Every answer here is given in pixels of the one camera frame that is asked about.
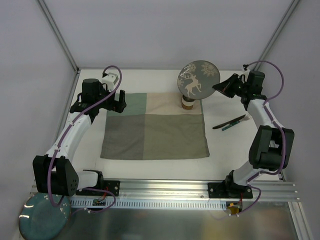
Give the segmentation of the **green handled fork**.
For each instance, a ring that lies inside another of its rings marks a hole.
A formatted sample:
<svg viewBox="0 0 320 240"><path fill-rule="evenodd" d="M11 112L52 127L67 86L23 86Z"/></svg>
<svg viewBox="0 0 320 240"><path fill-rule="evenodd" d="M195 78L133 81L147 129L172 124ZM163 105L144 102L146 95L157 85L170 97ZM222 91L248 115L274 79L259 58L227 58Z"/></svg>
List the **green handled fork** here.
<svg viewBox="0 0 320 240"><path fill-rule="evenodd" d="M250 114L247 114L247 115L245 115L244 117L242 117L241 119L236 120L236 121L234 121L234 122L232 122L232 123L229 123L227 126L223 127L221 130L222 130L222 131L225 131L225 130L227 130L227 129L229 129L229 128L231 128L231 127L239 124L240 122L250 120L251 118L252 118L252 116L251 116Z"/></svg>

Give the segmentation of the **black table knife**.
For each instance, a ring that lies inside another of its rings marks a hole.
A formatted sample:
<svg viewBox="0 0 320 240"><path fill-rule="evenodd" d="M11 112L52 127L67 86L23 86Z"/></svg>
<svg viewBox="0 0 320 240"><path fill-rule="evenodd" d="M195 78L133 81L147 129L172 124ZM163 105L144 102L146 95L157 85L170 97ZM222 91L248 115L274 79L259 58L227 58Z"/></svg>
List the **black table knife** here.
<svg viewBox="0 0 320 240"><path fill-rule="evenodd" d="M241 116L236 117L236 118L234 118L234 119L232 119L232 120L229 120L229 121L224 122L224 123L222 123L222 124L216 125L216 126L212 127L212 129L213 129L213 130L220 129L220 128L226 126L226 125L229 125L229 124L231 124L231 123L233 123L233 122L236 122L236 121L239 121L239 120L243 119L245 116L246 116L245 114L244 114L244 115L241 115Z"/></svg>

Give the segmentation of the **grey reindeer plate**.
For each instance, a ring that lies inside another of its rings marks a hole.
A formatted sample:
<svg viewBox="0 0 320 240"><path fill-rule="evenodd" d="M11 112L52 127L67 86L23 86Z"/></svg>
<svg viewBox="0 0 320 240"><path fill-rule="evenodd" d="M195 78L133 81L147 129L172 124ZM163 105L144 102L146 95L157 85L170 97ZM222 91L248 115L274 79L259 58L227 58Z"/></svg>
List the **grey reindeer plate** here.
<svg viewBox="0 0 320 240"><path fill-rule="evenodd" d="M177 87L180 93L192 100L202 100L211 96L214 85L221 80L220 71L211 62L196 60L188 63L178 74Z"/></svg>

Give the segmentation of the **green beige cloth placemat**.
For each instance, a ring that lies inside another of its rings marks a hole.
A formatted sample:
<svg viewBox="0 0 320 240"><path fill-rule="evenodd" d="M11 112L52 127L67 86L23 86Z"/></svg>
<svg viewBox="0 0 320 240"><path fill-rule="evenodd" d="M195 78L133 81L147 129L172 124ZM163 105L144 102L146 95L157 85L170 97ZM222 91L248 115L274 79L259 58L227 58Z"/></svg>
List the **green beige cloth placemat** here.
<svg viewBox="0 0 320 240"><path fill-rule="evenodd" d="M122 113L106 113L100 157L108 160L184 160L210 156L203 105L182 107L182 95L128 93Z"/></svg>

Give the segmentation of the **metal cup with cork base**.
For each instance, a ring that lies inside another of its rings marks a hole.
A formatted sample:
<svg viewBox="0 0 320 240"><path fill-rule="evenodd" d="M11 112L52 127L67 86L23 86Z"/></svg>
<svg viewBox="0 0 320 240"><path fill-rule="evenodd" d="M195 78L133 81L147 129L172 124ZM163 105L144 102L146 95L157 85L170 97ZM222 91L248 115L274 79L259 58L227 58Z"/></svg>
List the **metal cup with cork base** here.
<svg viewBox="0 0 320 240"><path fill-rule="evenodd" d="M195 100L189 97L186 97L185 95L182 95L181 98L181 106L185 110L191 110L194 106Z"/></svg>

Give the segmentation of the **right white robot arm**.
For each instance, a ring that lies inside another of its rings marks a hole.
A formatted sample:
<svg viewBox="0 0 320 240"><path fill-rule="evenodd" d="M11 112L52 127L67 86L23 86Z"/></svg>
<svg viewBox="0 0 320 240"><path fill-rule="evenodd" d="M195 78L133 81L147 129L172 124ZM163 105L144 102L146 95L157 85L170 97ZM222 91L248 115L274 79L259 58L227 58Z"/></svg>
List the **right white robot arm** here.
<svg viewBox="0 0 320 240"><path fill-rule="evenodd" d="M260 175L277 175L289 163L295 133L280 124L270 109L268 98L262 94L265 74L248 70L233 74L213 89L228 98L240 97L244 109L251 115L257 133L248 152L248 161L232 170L220 182L207 184L210 198L251 199L251 182Z"/></svg>

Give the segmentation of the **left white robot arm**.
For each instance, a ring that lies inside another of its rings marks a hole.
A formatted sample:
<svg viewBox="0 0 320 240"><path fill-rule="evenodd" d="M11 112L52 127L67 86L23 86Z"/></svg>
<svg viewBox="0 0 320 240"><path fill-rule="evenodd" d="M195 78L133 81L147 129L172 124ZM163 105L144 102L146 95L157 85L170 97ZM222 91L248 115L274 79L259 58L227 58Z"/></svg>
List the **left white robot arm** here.
<svg viewBox="0 0 320 240"><path fill-rule="evenodd" d="M115 99L118 84L119 77L114 73L105 73L101 79L87 78L82 81L81 93L69 110L60 136L45 155L37 155L32 162L38 192L71 197L85 188L93 195L104 191L100 171L76 171L72 161L82 137L100 109L122 113L127 106L124 90Z"/></svg>

